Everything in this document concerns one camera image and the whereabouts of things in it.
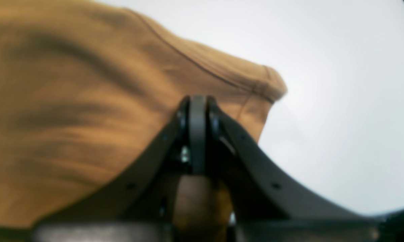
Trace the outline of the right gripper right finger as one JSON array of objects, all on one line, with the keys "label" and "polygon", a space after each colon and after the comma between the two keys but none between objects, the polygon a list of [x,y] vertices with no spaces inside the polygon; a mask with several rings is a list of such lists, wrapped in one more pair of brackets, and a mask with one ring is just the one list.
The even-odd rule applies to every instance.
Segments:
[{"label": "right gripper right finger", "polygon": [[228,242],[376,242],[371,218],[312,192],[287,175],[248,132],[207,98],[207,171],[230,194]]}]

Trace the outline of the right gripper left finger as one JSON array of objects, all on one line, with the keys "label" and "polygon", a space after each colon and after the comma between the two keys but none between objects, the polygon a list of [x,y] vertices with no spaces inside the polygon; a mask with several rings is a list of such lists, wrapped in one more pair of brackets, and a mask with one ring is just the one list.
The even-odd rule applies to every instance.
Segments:
[{"label": "right gripper left finger", "polygon": [[171,121],[128,168],[99,191],[41,219],[33,242],[175,242],[183,175],[206,171],[206,98],[185,97]]}]

